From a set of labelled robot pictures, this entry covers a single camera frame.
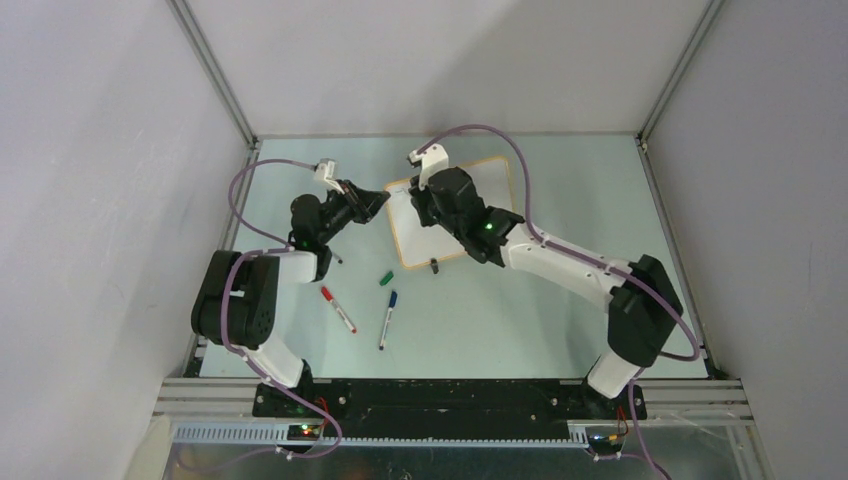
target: small whiteboard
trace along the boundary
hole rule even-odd
[[[487,206],[515,211],[512,181],[506,157],[491,157],[460,165],[474,180],[477,194]],[[465,255],[465,249],[444,228],[434,225],[422,227],[418,212],[412,206],[409,179],[392,182],[384,188],[391,194],[387,202],[389,224],[395,238],[395,247],[404,268],[413,269]]]

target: light blue tabletop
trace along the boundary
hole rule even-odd
[[[262,143],[260,159],[338,161],[337,178],[381,190],[416,173],[406,155],[424,137],[277,139]],[[534,222],[548,232],[598,253],[637,260],[660,259],[678,286],[648,182],[632,137],[626,135],[516,136],[528,160]],[[441,142],[458,165],[494,155],[510,158],[519,213],[523,183],[515,155],[493,136]],[[297,195],[325,193],[306,170],[259,167],[244,216],[286,237],[289,204]],[[238,251],[274,243],[241,228]],[[324,281],[356,324],[351,334],[319,293],[319,284],[281,285],[276,334],[305,358],[316,377],[359,378],[580,378],[606,347],[605,315],[558,285],[525,272],[480,265],[468,257],[429,268],[401,267],[381,212],[368,225],[350,224],[331,242],[344,260]],[[394,279],[379,286],[392,270]],[[391,290],[397,307],[384,351],[377,345]],[[679,329],[666,350],[690,352]],[[209,345],[202,376],[253,376],[234,355]],[[645,377],[704,378],[703,362],[659,359]]]

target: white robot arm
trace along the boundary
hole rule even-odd
[[[611,274],[610,269],[639,278],[682,313],[674,288],[656,259],[642,256],[634,263],[608,258],[538,228],[533,232],[520,215],[487,207],[477,195],[471,177],[459,167],[450,167],[447,152],[438,144],[422,154],[412,152],[409,160],[413,166],[421,167],[420,175],[410,181],[409,193],[422,226],[445,228],[480,263],[491,262],[538,275],[577,293],[608,314],[610,348],[586,377],[592,391],[603,398],[616,398],[641,368],[653,364],[676,323],[641,289]],[[328,190],[324,202],[313,195],[301,195],[292,202],[288,241],[294,251],[245,262],[230,301],[230,342],[286,387],[298,385],[304,362],[278,335],[272,335],[280,268],[286,272],[286,283],[321,280],[332,258],[327,242],[350,221],[368,223],[388,199],[386,192],[361,190],[350,181],[336,180],[334,170],[332,160],[322,160],[315,168],[315,180]],[[541,235],[541,241],[534,233]],[[597,263],[605,267],[590,265],[550,245],[600,260]],[[228,251],[213,255],[192,311],[193,330],[216,344],[221,344],[221,279],[226,278],[238,256]]]
[[[439,225],[480,263],[524,270],[562,285],[608,314],[609,350],[592,367],[586,381],[606,398],[615,398],[641,368],[653,364],[675,321],[644,291],[611,274],[611,269],[639,278],[682,313],[680,301],[662,265],[643,256],[639,262],[607,258],[555,238],[513,212],[487,207],[471,177],[450,167],[445,149],[434,144],[409,154],[421,173],[410,181],[412,204],[424,227]],[[556,245],[557,250],[549,245]],[[558,250],[578,252],[597,260],[590,265]]]

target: black mounting plate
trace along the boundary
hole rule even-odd
[[[629,412],[626,391],[596,401],[584,383],[551,380],[316,380],[314,398],[327,402],[347,438],[444,440],[555,440],[569,438],[566,420],[615,420]],[[280,391],[261,384],[253,416],[316,418]],[[634,387],[637,415],[647,418]],[[325,435],[334,436],[332,425]]]

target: white wall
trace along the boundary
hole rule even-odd
[[[846,478],[848,3],[728,2],[649,152],[778,478]]]
[[[120,478],[245,155],[166,2],[0,6],[0,464]]]
[[[260,134],[635,132],[706,3],[191,2]]]

